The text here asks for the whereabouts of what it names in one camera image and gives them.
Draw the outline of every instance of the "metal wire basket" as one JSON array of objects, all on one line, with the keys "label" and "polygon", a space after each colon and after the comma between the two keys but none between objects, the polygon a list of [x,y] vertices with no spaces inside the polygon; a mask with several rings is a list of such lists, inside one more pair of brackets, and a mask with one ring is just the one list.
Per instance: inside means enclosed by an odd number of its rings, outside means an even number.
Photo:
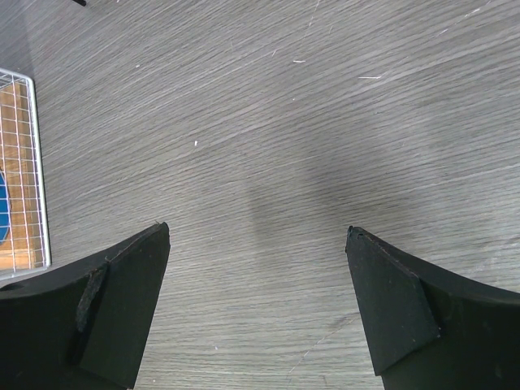
[{"label": "metal wire basket", "polygon": [[50,265],[33,81],[0,68],[0,280]]}]

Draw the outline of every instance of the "blue object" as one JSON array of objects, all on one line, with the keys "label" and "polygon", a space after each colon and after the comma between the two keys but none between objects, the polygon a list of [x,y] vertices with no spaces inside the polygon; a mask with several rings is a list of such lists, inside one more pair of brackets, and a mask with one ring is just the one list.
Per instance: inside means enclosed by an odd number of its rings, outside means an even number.
[{"label": "blue object", "polygon": [[0,171],[0,244],[6,239],[9,227],[9,196],[6,178]]}]

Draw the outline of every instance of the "wooden board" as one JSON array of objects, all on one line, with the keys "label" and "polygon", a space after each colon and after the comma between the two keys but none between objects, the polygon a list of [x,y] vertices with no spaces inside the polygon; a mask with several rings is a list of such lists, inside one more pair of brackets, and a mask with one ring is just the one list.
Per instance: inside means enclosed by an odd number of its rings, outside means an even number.
[{"label": "wooden board", "polygon": [[43,265],[37,175],[28,91],[14,83],[0,89],[0,169],[6,182],[11,226],[0,244],[0,269]]},{"label": "wooden board", "polygon": [[53,267],[170,224],[136,389],[383,389],[350,224],[520,291],[520,6],[478,3],[0,0]]}]

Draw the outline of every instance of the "floor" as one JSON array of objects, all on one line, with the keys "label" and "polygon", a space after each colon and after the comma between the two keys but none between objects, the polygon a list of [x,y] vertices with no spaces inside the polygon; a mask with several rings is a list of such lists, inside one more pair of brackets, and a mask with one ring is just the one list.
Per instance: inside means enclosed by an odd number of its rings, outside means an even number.
[{"label": "floor", "polygon": [[381,389],[350,224],[520,291],[513,0],[0,0],[56,266],[172,230],[138,389]]}]

